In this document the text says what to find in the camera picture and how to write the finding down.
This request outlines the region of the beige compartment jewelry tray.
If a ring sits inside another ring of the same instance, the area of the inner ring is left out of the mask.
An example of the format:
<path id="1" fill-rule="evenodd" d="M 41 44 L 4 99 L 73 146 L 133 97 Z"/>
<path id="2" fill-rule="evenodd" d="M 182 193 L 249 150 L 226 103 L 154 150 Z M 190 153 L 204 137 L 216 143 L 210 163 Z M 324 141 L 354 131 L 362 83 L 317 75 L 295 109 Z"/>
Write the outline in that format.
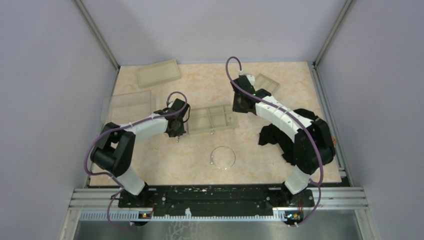
<path id="1" fill-rule="evenodd" d="M 187 129 L 190 135 L 214 134 L 238 127 L 238 119 L 231 104 L 199 107 L 190 110 Z"/>

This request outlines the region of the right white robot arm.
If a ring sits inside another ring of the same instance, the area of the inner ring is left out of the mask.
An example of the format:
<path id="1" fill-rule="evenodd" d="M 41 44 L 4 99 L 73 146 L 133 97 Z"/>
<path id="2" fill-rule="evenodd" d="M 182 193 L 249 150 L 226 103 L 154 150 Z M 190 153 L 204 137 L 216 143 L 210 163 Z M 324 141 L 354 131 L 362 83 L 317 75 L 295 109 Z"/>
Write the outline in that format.
<path id="1" fill-rule="evenodd" d="M 294 165 L 294 170 L 283 183 L 286 189 L 282 191 L 281 199 L 287 206 L 295 206 L 311 176 L 335 158 L 329 125 L 323 119 L 304 117 L 290 110 L 265 89 L 255 90 L 252 79 L 252 75 L 245 74 L 231 81 L 234 91 L 232 110 L 266 119 L 288 137 L 290 152 L 285 160 Z"/>

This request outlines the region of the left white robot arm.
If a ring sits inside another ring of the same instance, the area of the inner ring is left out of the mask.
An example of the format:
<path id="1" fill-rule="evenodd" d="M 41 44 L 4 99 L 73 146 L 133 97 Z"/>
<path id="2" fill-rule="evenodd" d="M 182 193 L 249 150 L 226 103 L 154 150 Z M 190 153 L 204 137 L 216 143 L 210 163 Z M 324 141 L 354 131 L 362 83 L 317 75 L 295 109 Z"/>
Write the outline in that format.
<path id="1" fill-rule="evenodd" d="M 150 200 L 150 193 L 146 190 L 148 185 L 131 167 L 134 147 L 156 135 L 179 138 L 186 134 L 185 117 L 190 108 L 186 101 L 176 98 L 168 102 L 166 108 L 135 123 L 107 123 L 93 144 L 89 159 L 130 194 L 132 203 L 138 207 L 146 206 Z"/>

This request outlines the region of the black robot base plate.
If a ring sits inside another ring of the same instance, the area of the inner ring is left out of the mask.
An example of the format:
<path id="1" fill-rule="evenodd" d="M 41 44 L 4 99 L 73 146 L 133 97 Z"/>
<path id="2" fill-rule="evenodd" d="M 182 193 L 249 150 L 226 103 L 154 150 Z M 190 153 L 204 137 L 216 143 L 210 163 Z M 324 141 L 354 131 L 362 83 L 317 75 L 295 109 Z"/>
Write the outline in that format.
<path id="1" fill-rule="evenodd" d="M 293 195 L 281 183 L 151 185 L 139 196 L 123 191 L 117 199 L 120 208 L 152 208 L 157 217 L 183 216 L 186 209 L 194 217 L 270 216 L 273 208 L 315 205 L 311 190 Z"/>

